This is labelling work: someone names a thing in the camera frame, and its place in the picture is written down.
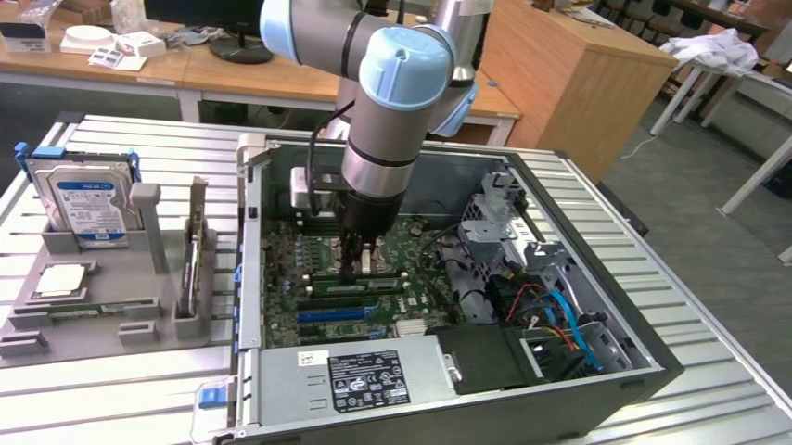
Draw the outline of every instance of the red cable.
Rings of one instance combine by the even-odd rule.
[[[566,331],[562,330],[562,328],[556,327],[556,326],[547,326],[550,329],[552,329],[554,331],[556,331],[560,335],[562,335],[562,339],[566,341],[567,346],[575,350],[575,343],[572,343],[572,340],[570,339],[570,337],[566,334]]]
[[[512,308],[509,309],[509,315],[507,316],[507,323],[509,323],[509,320],[512,320],[512,316],[515,315],[515,309],[517,308],[517,302],[520,301],[520,297],[523,297],[523,291],[528,287],[536,287],[543,292],[546,292],[546,288],[540,285],[536,285],[535,283],[528,283],[527,285],[523,285],[523,287],[520,287],[520,291],[517,292],[517,296],[515,297],[515,303],[512,303]]]

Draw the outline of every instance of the wooden desk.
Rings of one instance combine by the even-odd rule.
[[[477,81],[481,89],[467,122],[496,127],[489,144],[503,146],[523,114],[497,87],[489,85],[491,79],[483,73]],[[234,65],[200,46],[190,53],[184,88],[201,92],[194,100],[333,109],[338,82],[337,76],[284,57],[276,56],[262,65]]]
[[[700,5],[699,3],[694,2],[692,0],[667,0],[668,3],[682,9],[684,12],[694,14],[711,23],[723,26],[724,28],[735,28],[739,32],[750,35],[750,43],[757,42],[757,39],[770,31],[770,28],[758,23],[751,21],[750,19],[741,19],[730,14],[726,14],[722,11],[716,11],[707,5]]]
[[[18,14],[19,7],[17,5],[0,3],[0,21],[17,21]],[[109,70],[93,67],[89,65],[89,56],[65,54],[59,51],[61,40],[63,40],[63,34],[70,26],[74,25],[57,20],[50,23],[47,33],[53,53],[10,53],[6,47],[0,45],[0,71],[105,83],[181,86],[190,58],[189,52],[173,52],[162,57],[152,58],[146,61],[141,71]]]
[[[497,0],[483,70],[525,115],[508,146],[567,152],[596,183],[676,65],[620,28]]]
[[[0,3],[0,21],[17,21],[18,14],[17,5]],[[0,82],[173,97],[189,122],[200,122],[201,100],[334,108],[338,78],[282,57],[262,65],[238,65],[216,57],[201,45],[150,58],[142,71],[109,70],[90,66],[86,55],[59,52],[70,26],[51,22],[50,54],[10,53],[0,45]],[[479,80],[480,97],[465,122],[487,125],[488,144],[503,146],[521,112],[497,87],[488,85],[489,78],[481,74]]]

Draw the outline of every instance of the warning label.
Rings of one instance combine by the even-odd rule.
[[[63,213],[73,225],[73,231],[90,239],[118,239],[126,227],[122,211],[113,205],[115,186],[113,183],[59,183]]]
[[[340,413],[411,403],[395,350],[329,358],[333,405]]]

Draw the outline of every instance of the ribbed metal surface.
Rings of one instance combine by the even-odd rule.
[[[89,116],[74,129],[70,148],[134,148],[141,153],[144,179],[164,185],[164,228],[180,228],[184,223],[193,176],[210,179],[208,213],[212,227],[221,232],[214,346],[0,370],[5,445],[101,443],[110,438],[125,444],[190,443],[194,388],[228,373],[237,243],[234,150],[240,134],[252,130],[102,116]],[[789,398],[654,258],[591,183],[554,154],[525,152],[523,156],[686,366],[684,374],[652,400],[619,411],[590,436],[567,443],[792,443]],[[46,222],[33,187],[18,193],[9,212],[0,209],[7,214],[0,224],[0,320],[42,246],[35,234]],[[529,213],[540,230],[551,233],[542,212],[533,208]],[[206,428],[220,428],[224,422],[221,415]]]

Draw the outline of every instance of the robotic arm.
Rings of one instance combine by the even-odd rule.
[[[445,1],[448,7],[457,7],[457,14],[465,3]],[[448,24],[469,30],[471,20],[465,27],[464,20],[451,19],[453,11],[447,15]],[[361,12],[357,0],[264,3],[262,39],[268,47],[357,83],[356,87],[347,82],[355,108],[345,108],[355,110],[356,117],[347,139],[343,181],[322,186],[325,173],[332,172],[312,167],[313,172],[305,173],[309,190],[324,188],[337,193],[345,281],[355,280],[355,262],[364,250],[375,248],[377,237],[395,225],[428,129],[453,135],[463,125],[476,96],[476,71],[468,66],[473,68],[484,34],[483,21],[473,22],[480,33],[477,44],[468,40],[461,57],[444,28],[396,25]]]

